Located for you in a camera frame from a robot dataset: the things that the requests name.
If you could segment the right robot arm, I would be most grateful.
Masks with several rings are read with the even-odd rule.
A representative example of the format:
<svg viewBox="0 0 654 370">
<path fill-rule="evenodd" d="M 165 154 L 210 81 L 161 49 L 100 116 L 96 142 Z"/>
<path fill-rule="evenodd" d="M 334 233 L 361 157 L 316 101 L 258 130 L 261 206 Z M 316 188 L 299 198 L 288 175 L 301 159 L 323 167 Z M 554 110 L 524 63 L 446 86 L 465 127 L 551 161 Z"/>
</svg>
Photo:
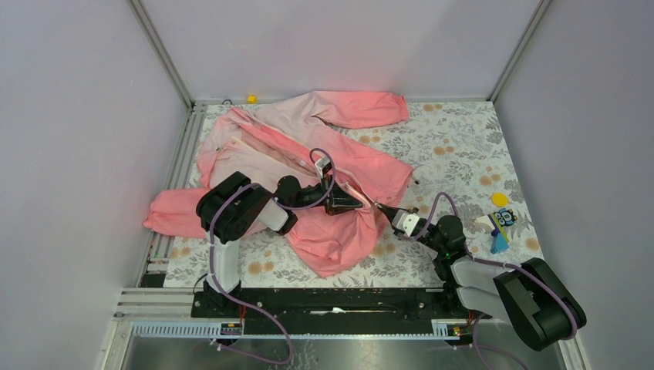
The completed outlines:
<svg viewBox="0 0 654 370">
<path fill-rule="evenodd" d="M 432 222 L 414 210 L 376 207 L 397 237 L 435 251 L 433 266 L 448 290 L 442 305 L 449 316 L 460 318 L 469 310 L 489 314 L 510 324 L 535 351 L 573 339 L 587 325 L 584 309 L 545 260 L 533 257 L 516 265 L 475 257 L 457 215 Z"/>
</svg>

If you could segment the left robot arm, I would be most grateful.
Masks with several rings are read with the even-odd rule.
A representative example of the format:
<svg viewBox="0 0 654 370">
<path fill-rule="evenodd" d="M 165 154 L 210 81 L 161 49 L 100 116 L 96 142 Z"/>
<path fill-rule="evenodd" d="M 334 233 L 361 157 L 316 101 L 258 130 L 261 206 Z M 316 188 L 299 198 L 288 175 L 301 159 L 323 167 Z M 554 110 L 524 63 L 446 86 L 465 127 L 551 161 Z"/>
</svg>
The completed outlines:
<svg viewBox="0 0 654 370">
<path fill-rule="evenodd" d="M 204 293 L 222 317 L 233 315 L 239 297 L 239 242 L 249 232 L 270 229 L 288 240 L 319 277 L 344 271 L 365 258 L 376 244 L 369 208 L 326 174 L 302 187 L 294 176 L 281 178 L 275 193 L 235 172 L 205 194 L 196 213 L 210 242 Z"/>
</svg>

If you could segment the pink zip-up jacket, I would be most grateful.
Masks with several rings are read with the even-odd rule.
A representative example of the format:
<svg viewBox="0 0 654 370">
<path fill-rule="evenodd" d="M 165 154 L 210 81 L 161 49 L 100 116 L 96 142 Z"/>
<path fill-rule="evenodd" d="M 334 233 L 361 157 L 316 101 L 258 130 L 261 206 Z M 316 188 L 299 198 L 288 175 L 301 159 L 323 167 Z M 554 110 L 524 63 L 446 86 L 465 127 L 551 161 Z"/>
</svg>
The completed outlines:
<svg viewBox="0 0 654 370">
<path fill-rule="evenodd" d="M 409 116 L 406 100 L 391 92 L 314 91 L 254 110 L 232 108 L 217 118 L 199 149 L 199 186 L 161 192 L 144 226 L 168 236 L 201 238 L 205 232 L 196 206 L 211 188 L 236 171 L 270 191 L 285 176 L 304 187 L 315 185 L 319 178 L 309 153 L 316 148 L 334 159 L 337 184 L 363 207 L 337 216 L 318 208 L 296 210 L 297 223 L 286 238 L 318 276 L 337 274 L 373 251 L 385 227 L 373 203 L 399 205 L 413 172 L 409 164 L 340 129 L 388 126 Z"/>
</svg>

